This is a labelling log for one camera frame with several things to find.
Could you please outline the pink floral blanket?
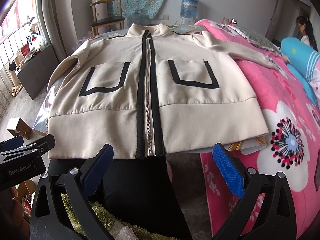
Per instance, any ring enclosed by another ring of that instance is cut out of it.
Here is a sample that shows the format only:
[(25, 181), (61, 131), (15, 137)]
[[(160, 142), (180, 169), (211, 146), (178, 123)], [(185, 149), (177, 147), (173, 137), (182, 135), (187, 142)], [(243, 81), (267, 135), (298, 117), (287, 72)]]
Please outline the pink floral blanket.
[[(252, 153), (235, 148), (238, 151), (232, 151), (231, 155), (259, 173), (285, 173), (295, 204), (298, 238), (319, 213), (319, 110), (279, 54), (255, 48), (231, 27), (210, 20), (199, 20), (196, 24), (215, 38), (263, 53), (281, 68), (277, 71), (249, 61), (237, 62), (257, 95), (270, 133), (265, 136), (265, 148)], [(212, 153), (201, 153), (200, 159), (214, 235), (231, 214), (238, 198), (231, 194)]]

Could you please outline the wooden chair black seat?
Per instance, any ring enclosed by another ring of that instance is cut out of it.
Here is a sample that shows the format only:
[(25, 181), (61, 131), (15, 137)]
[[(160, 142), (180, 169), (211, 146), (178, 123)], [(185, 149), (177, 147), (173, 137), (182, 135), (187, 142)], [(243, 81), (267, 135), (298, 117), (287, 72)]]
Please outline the wooden chair black seat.
[[(125, 18), (122, 15), (123, 0), (95, 0), (90, 4), (93, 12), (93, 23), (91, 25), (94, 36), (99, 34), (99, 29), (110, 27), (112, 25), (120, 25), (120, 30), (124, 29)], [(108, 5), (113, 2), (118, 2), (118, 13), (108, 12)]]

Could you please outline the grey lace pillow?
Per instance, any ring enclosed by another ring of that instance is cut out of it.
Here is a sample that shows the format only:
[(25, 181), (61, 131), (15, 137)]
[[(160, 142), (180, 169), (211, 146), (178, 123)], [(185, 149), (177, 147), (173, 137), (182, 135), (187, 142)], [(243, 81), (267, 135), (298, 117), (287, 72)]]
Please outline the grey lace pillow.
[(229, 25), (228, 27), (236, 31), (239, 35), (246, 39), (248, 43), (252, 44), (253, 46), (280, 55), (280, 49), (263, 35), (260, 35), (255, 31), (248, 30), (239, 25)]

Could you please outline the dark grey cabinet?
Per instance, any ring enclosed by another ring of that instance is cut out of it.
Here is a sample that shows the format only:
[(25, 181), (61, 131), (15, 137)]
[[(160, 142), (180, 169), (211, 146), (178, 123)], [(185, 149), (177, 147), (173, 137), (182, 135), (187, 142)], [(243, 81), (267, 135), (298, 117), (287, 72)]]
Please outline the dark grey cabinet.
[(23, 65), (17, 77), (32, 100), (48, 84), (58, 64), (53, 46), (49, 44), (43, 51)]

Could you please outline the green white fluffy sleeve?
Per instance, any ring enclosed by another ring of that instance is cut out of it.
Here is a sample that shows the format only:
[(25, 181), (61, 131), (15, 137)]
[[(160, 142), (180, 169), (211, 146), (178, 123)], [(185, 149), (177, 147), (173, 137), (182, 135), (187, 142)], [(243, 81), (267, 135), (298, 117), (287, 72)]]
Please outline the green white fluffy sleeve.
[[(74, 230), (77, 233), (85, 236), (86, 234), (82, 226), (80, 225), (75, 212), (73, 211), (71, 202), (69, 201), (67, 194), (62, 193), (61, 197)], [(97, 202), (89, 202), (89, 204), (94, 213), (99, 218), (100, 222), (108, 230), (111, 236), (114, 237), (114, 239), (175, 239), (157, 233), (150, 233), (147, 230), (136, 225), (130, 225), (128, 223), (117, 220), (112, 214), (110, 214), (102, 205), (98, 204)]]

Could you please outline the woman with dark hair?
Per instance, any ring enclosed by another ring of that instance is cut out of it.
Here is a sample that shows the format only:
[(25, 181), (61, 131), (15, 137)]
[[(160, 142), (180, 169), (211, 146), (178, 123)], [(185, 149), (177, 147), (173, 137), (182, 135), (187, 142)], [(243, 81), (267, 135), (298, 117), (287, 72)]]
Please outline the woman with dark hair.
[(317, 42), (313, 33), (313, 26), (311, 21), (304, 16), (298, 16), (296, 18), (296, 25), (299, 29), (299, 32), (302, 35), (300, 41), (310, 46), (315, 51), (318, 51)]

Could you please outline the black trousers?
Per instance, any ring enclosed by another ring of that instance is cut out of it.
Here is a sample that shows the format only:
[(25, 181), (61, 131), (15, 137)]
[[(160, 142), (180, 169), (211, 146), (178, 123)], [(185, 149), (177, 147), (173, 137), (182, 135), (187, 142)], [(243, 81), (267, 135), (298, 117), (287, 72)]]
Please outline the black trousers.
[(165, 156), (113, 160), (95, 195), (114, 217), (176, 239), (192, 235), (168, 175)]

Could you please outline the grey curtain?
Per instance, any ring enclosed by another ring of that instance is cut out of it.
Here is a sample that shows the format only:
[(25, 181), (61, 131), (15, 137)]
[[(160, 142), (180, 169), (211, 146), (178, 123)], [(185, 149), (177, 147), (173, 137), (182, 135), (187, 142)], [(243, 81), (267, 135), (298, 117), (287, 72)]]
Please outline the grey curtain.
[(73, 53), (76, 31), (71, 0), (36, 0), (36, 14), (46, 43), (53, 46), (58, 61)]

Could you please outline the blue water bottle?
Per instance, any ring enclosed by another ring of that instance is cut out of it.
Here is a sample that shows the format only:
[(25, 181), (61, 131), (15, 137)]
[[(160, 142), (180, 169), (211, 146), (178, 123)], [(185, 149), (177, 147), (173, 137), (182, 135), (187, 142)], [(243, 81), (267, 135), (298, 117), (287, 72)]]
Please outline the blue water bottle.
[(180, 18), (194, 20), (197, 17), (199, 0), (182, 0)]

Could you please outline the cream jacket black trim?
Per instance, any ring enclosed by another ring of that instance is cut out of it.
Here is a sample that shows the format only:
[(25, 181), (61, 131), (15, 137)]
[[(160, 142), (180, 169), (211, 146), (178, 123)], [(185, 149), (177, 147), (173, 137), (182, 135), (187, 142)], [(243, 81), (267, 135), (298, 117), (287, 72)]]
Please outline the cream jacket black trim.
[(48, 157), (89, 159), (109, 144), (115, 159), (142, 159), (267, 135), (238, 60), (277, 68), (246, 46), (165, 24), (84, 42), (49, 80), (63, 78), (48, 118)]

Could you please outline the brown cardboard box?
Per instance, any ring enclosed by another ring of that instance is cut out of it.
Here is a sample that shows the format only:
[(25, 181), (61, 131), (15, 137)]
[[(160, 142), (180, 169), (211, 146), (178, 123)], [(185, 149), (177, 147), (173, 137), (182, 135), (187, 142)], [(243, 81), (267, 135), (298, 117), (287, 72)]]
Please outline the brown cardboard box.
[(29, 140), (31, 137), (31, 127), (21, 118), (11, 118), (7, 124), (7, 131), (13, 136), (22, 136)]

